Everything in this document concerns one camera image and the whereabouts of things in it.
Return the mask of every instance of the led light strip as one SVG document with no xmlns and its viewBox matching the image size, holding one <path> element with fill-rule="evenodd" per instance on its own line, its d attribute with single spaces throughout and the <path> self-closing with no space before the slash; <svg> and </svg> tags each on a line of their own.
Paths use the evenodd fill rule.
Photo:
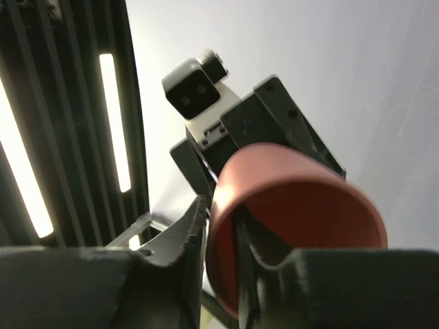
<svg viewBox="0 0 439 329">
<path fill-rule="evenodd" d="M 102 81 L 104 83 L 105 100 L 107 105 L 108 120 L 112 147 L 115 153 L 117 177 L 121 192 L 131 188 L 130 170 L 128 167 L 128 156 L 126 153 L 125 136 L 123 135 L 121 106 L 117 90 L 116 70 L 113 57 L 110 53 L 99 56 L 101 64 Z"/>
<path fill-rule="evenodd" d="M 8 158 L 21 197 L 25 203 L 35 231 L 40 238 L 51 234 L 50 221 L 43 196 L 36 182 L 34 171 L 27 157 L 14 114 L 3 83 L 0 80 L 0 141 Z"/>
<path fill-rule="evenodd" d="M 138 250 L 140 248 L 140 237 L 138 234 L 134 235 L 129 241 L 128 241 L 128 247 L 131 250 Z"/>
</svg>

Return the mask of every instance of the black plastic part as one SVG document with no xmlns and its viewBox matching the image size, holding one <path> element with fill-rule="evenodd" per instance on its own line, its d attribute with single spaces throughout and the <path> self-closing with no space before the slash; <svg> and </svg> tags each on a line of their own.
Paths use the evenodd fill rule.
<svg viewBox="0 0 439 329">
<path fill-rule="evenodd" d="M 227 70 L 215 53 L 212 53 L 206 58 L 201 67 L 213 84 L 216 84 L 227 76 Z"/>
<path fill-rule="evenodd" d="M 346 177 L 345 170 L 277 77 L 269 77 L 256 86 L 253 93 L 225 112 L 220 119 L 225 132 L 216 143 L 202 149 L 187 131 L 187 138 L 171 150 L 174 162 L 198 194 L 212 196 L 215 188 L 203 161 L 219 176 L 228 159 L 238 149 L 253 143 L 276 143 L 297 149 Z"/>
<path fill-rule="evenodd" d="M 210 208 L 215 182 L 191 142 L 185 138 L 171 149 L 170 154 L 195 193 L 206 197 Z"/>
<path fill-rule="evenodd" d="M 0 249 L 0 328 L 198 328 L 205 209 L 137 252 Z"/>
<path fill-rule="evenodd" d="M 439 253 L 295 249 L 268 265 L 259 255 L 264 244 L 253 241 L 253 225 L 234 220 L 240 328 L 439 325 Z"/>
<path fill-rule="evenodd" d="M 254 220 L 253 214 L 243 204 L 233 211 L 232 220 L 246 226 L 249 242 L 256 247 L 254 252 L 269 266 L 278 265 L 293 250 L 282 238 Z"/>
</svg>

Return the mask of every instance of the red plastic cup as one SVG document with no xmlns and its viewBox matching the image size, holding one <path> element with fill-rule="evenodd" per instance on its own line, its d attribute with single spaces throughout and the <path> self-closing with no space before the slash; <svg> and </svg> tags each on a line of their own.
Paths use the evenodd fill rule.
<svg viewBox="0 0 439 329">
<path fill-rule="evenodd" d="M 388 246 L 377 209 L 343 177 L 282 145 L 244 147 L 218 177 L 206 247 L 213 292 L 235 318 L 238 299 L 230 214 L 240 204 L 294 247 Z"/>
</svg>

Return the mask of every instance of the camera lens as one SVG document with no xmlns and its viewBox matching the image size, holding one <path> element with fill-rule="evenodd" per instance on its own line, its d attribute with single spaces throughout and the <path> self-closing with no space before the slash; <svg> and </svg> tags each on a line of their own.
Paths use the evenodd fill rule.
<svg viewBox="0 0 439 329">
<path fill-rule="evenodd" d="M 203 94 L 206 93 L 206 87 L 203 86 L 203 85 L 199 85 L 199 86 L 197 87 L 197 91 L 198 91 L 199 94 L 203 95 Z"/>
<path fill-rule="evenodd" d="M 182 103 L 184 106 L 188 106 L 188 105 L 191 104 L 191 100 L 189 99 L 189 97 L 184 96 L 184 97 L 181 99 L 181 103 Z"/>
</svg>

